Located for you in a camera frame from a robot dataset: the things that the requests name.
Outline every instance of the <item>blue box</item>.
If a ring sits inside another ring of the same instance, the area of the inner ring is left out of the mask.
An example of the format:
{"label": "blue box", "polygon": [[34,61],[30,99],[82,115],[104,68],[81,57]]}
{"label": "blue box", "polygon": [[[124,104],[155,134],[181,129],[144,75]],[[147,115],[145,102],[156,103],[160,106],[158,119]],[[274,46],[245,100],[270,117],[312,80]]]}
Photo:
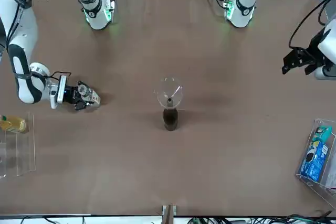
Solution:
{"label": "blue box", "polygon": [[326,161],[328,147],[320,140],[313,141],[308,147],[307,154],[302,162],[300,174],[318,182],[321,171]]}

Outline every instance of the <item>white robotic arm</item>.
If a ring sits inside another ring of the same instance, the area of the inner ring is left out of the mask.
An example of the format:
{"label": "white robotic arm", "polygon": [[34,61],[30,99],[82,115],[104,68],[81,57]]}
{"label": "white robotic arm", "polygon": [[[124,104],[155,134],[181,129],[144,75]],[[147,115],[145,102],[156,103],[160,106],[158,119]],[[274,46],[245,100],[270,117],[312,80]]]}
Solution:
{"label": "white robotic arm", "polygon": [[312,38],[308,48],[293,47],[283,60],[283,74],[308,65],[307,75],[314,72],[318,80],[336,80],[336,17]]}
{"label": "white robotic arm", "polygon": [[[111,22],[114,2],[112,0],[80,0],[87,21],[93,29],[103,29]],[[51,107],[65,102],[75,104],[75,109],[99,106],[99,96],[85,83],[67,85],[67,76],[53,82],[50,72],[40,63],[30,63],[38,38],[37,25],[32,10],[32,0],[0,0],[0,19],[6,33],[6,49],[17,84],[17,95],[25,103],[50,99]]]}
{"label": "white robotic arm", "polygon": [[235,27],[245,27],[252,19],[255,3],[256,0],[224,0],[224,15]]}

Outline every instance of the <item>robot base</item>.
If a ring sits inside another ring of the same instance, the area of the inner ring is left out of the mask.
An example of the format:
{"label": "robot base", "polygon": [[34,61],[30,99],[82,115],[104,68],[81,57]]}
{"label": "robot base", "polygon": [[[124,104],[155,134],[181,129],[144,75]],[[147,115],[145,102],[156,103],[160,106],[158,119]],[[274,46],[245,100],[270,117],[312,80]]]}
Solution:
{"label": "robot base", "polygon": [[232,23],[237,28],[243,28],[248,25],[249,21],[252,19],[253,11],[247,16],[243,16],[241,11],[237,7],[236,0],[224,0],[224,17]]}
{"label": "robot base", "polygon": [[90,13],[84,10],[86,21],[94,30],[102,30],[112,22],[114,14],[115,2],[113,0],[102,0],[102,6],[96,17],[90,17]]}

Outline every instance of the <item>white robot link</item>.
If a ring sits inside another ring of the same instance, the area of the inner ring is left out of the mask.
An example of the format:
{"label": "white robot link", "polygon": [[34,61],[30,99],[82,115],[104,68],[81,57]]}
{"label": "white robot link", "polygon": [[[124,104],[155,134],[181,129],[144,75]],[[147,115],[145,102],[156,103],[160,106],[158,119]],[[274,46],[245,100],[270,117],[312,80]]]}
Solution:
{"label": "white robot link", "polygon": [[[104,29],[111,22],[113,0],[79,2],[93,29]],[[50,99],[52,108],[69,102],[75,105],[76,110],[100,105],[99,96],[85,83],[78,82],[76,87],[71,87],[67,85],[67,75],[51,79],[48,68],[43,64],[35,62],[29,65],[38,39],[32,0],[0,0],[0,19],[6,33],[5,47],[15,76],[17,95],[21,101],[31,104]]]}
{"label": "white robot link", "polygon": [[252,19],[256,0],[224,0],[224,16],[235,27],[243,28]]}
{"label": "white robot link", "polygon": [[[318,80],[336,80],[336,14],[327,24],[321,21],[323,10],[330,1],[323,0],[320,2],[302,20],[292,34],[289,40],[289,47],[292,50],[283,59],[283,74],[286,74],[292,68],[308,65],[304,69],[306,75],[314,72],[314,76]],[[323,7],[320,9],[318,21],[323,28],[311,39],[307,48],[292,46],[292,39],[298,29],[321,5]]]}

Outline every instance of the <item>clear acrylic box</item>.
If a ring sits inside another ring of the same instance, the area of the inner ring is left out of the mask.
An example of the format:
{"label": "clear acrylic box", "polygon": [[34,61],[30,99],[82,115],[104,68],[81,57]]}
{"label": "clear acrylic box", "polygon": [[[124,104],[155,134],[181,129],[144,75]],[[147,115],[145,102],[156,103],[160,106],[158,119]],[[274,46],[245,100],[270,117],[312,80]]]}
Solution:
{"label": "clear acrylic box", "polygon": [[[318,181],[314,181],[311,178],[307,176],[303,176],[300,174],[300,170],[302,167],[302,163],[304,159],[306,158],[306,154],[309,148],[309,145],[313,139],[315,130],[317,127],[320,126],[331,126],[332,127],[332,133],[325,142],[325,145],[328,147],[328,152],[326,159],[324,161],[324,166],[321,171],[321,175],[318,179]],[[330,190],[326,186],[326,182],[328,179],[329,172],[331,170],[336,170],[336,122],[325,120],[325,119],[316,119],[314,121],[313,128],[310,132],[306,148],[304,149],[304,153],[302,155],[301,162],[299,164],[299,167],[296,172],[296,177],[299,178],[303,183],[305,183],[310,189],[312,189],[315,193],[317,193],[320,197],[322,197],[328,204],[330,204],[334,209],[336,209],[336,190]]]}
{"label": "clear acrylic box", "polygon": [[36,169],[34,115],[21,116],[28,130],[15,134],[0,129],[0,179],[20,176]]}

